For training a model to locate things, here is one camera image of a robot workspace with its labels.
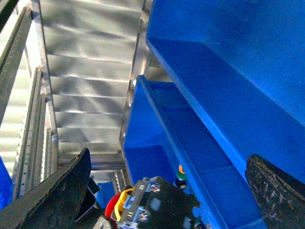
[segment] blue storage bin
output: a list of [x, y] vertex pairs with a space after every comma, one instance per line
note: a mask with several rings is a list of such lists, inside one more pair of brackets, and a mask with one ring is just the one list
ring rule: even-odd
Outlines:
[[12, 201], [14, 185], [0, 157], [0, 210]]
[[113, 183], [98, 183], [97, 185], [102, 187], [102, 189], [98, 191], [96, 201], [99, 203], [101, 208], [106, 208], [111, 198], [115, 195]]
[[258, 154], [305, 183], [301, 0], [154, 0], [147, 44], [245, 179]]
[[[150, 146], [137, 151], [130, 148], [134, 140]], [[173, 83], [138, 77], [124, 151], [131, 176], [153, 169], [163, 177], [170, 169], [174, 178], [181, 164], [201, 203], [199, 215], [212, 228], [266, 229], [247, 183]]]

